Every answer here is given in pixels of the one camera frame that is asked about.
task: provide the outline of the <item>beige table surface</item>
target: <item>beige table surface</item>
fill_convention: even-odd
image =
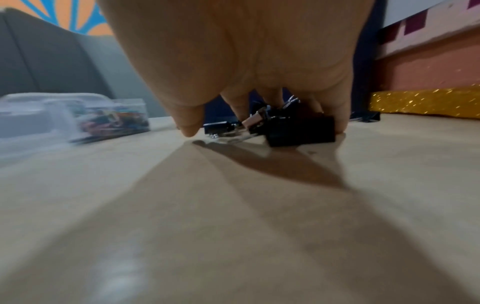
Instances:
[[[382,118],[275,150],[163,118],[3,164],[0,303],[480,302],[480,121]]]

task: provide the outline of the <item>yellow glittery border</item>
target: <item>yellow glittery border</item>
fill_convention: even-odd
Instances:
[[[480,86],[428,91],[376,92],[371,96],[369,109],[382,113],[480,119]]]

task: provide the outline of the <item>black object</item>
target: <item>black object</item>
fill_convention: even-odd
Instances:
[[[236,125],[228,121],[216,122],[211,124],[204,124],[206,135],[221,134],[231,132],[235,129]]]
[[[268,123],[265,137],[271,147],[335,142],[335,120],[323,114],[301,120],[276,118]]]

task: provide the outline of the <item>skin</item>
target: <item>skin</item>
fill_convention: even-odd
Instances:
[[[256,89],[287,87],[317,112],[350,117],[352,61],[374,0],[98,0],[129,60],[185,136],[218,94],[240,120]]]

